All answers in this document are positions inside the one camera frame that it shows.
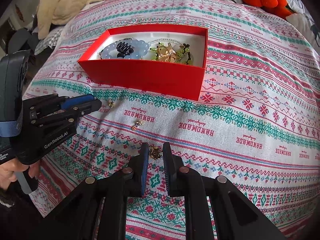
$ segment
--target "human hand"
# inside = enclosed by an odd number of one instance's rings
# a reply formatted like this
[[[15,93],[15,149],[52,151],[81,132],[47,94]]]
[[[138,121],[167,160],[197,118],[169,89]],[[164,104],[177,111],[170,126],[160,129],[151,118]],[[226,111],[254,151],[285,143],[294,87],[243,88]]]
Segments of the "human hand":
[[[25,171],[28,169],[28,165],[24,165],[18,161],[17,158],[12,159],[2,165],[0,165],[0,188],[7,190],[10,183],[17,180],[15,171]],[[31,178],[38,177],[40,174],[40,161],[30,165],[28,174]]]

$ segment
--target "bed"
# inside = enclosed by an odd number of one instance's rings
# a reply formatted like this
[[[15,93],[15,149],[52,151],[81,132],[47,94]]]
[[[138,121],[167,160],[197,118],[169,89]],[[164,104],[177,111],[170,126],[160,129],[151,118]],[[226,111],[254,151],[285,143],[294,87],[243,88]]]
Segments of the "bed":
[[[208,28],[199,101],[95,84],[77,63],[105,30],[147,23]],[[103,106],[42,159],[32,201],[45,216],[87,176],[124,167],[142,142],[170,142],[185,165],[226,176],[293,237],[319,195],[319,61],[291,24],[230,0],[107,0],[84,10],[63,29],[25,98],[92,93]],[[145,125],[133,131],[136,114]],[[150,159],[145,196],[128,200],[126,239],[184,237],[183,200],[167,196],[163,161]]]

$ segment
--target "plaid fabric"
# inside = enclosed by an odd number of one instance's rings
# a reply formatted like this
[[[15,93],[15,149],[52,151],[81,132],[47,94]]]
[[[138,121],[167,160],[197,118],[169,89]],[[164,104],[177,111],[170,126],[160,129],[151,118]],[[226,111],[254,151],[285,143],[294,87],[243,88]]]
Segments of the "plaid fabric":
[[[60,37],[60,34],[61,34],[63,28],[64,28],[64,26],[59,26],[59,27],[53,29],[52,31],[50,31],[48,36],[38,43],[36,50],[35,50],[35,55],[40,54],[47,47],[50,47],[51,49],[53,49],[53,47],[55,47],[57,45],[58,39]]]

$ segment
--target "stuffed toy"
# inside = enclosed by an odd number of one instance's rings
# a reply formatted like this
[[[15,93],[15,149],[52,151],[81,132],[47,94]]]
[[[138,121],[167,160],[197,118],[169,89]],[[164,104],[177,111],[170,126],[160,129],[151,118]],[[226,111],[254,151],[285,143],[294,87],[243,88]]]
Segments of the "stuffed toy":
[[[266,12],[277,15],[278,17],[286,20],[286,17],[293,14],[286,6],[287,0],[242,0],[244,3],[262,7]]]

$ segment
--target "black hair clip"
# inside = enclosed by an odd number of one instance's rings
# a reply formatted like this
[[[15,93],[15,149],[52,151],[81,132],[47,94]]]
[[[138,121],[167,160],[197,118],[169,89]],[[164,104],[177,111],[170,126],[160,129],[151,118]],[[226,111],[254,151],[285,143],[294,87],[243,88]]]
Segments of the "black hair clip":
[[[124,58],[127,55],[130,55],[133,53],[133,48],[131,48],[131,45],[128,45],[128,43],[125,43],[123,41],[119,42],[117,45],[117,51],[119,52],[117,57]]]

